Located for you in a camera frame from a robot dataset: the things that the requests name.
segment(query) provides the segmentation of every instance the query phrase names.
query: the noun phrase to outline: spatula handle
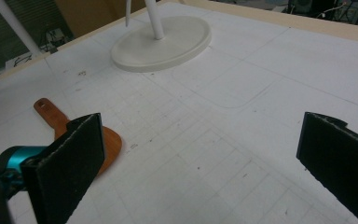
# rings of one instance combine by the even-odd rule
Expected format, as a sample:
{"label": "spatula handle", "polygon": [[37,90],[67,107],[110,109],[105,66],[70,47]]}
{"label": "spatula handle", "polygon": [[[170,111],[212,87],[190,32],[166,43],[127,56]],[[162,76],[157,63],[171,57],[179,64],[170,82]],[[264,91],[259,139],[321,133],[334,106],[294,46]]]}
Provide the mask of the spatula handle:
{"label": "spatula handle", "polygon": [[34,103],[34,109],[54,129],[56,138],[66,132],[66,123],[69,119],[49,99],[39,99]]}

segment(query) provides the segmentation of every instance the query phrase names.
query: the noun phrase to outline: white table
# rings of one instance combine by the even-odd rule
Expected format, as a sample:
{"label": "white table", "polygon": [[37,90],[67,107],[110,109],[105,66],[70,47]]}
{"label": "white table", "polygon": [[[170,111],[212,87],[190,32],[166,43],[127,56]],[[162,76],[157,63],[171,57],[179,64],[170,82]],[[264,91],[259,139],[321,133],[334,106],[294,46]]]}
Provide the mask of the white table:
{"label": "white table", "polygon": [[[52,142],[33,109],[47,97],[69,119],[101,112],[124,142],[68,223],[358,223],[296,159],[305,111],[358,132],[358,41],[206,8],[159,7],[213,31],[201,55],[172,69],[112,64],[115,40],[147,22],[141,12],[1,79],[0,153]],[[9,205],[17,223],[35,223],[26,192]]]}

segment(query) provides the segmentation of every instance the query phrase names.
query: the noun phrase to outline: spatula hole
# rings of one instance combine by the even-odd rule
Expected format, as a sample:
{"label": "spatula hole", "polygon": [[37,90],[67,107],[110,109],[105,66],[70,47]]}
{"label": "spatula hole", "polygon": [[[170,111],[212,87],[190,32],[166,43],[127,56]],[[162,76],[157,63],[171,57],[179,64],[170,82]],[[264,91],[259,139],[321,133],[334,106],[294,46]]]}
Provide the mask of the spatula hole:
{"label": "spatula hole", "polygon": [[45,106],[45,104],[43,102],[39,102],[39,103],[37,103],[37,105],[39,105],[39,107],[44,107]]}

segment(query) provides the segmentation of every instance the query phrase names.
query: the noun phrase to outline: wooden spatula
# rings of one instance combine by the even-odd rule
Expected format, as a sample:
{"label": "wooden spatula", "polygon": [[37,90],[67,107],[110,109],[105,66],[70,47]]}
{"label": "wooden spatula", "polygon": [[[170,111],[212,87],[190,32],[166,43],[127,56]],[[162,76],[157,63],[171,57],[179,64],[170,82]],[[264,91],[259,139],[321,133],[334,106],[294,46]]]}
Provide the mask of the wooden spatula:
{"label": "wooden spatula", "polygon": [[[70,120],[49,99],[39,99],[34,103],[34,109],[54,129],[54,139],[59,138],[66,132],[66,123]],[[113,163],[122,146],[120,136],[106,127],[103,127],[103,140],[105,143],[105,160],[98,175]]]}

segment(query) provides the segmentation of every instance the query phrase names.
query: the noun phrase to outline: black foam pad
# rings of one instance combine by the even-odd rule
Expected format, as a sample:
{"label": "black foam pad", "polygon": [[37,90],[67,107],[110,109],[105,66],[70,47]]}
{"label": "black foam pad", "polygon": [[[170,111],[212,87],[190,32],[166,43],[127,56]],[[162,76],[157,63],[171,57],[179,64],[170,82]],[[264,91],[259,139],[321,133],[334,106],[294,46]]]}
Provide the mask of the black foam pad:
{"label": "black foam pad", "polygon": [[104,160],[100,114],[70,122],[68,132],[21,171],[39,224],[66,223]]}
{"label": "black foam pad", "polygon": [[358,134],[347,123],[307,112],[297,158],[358,217]]}

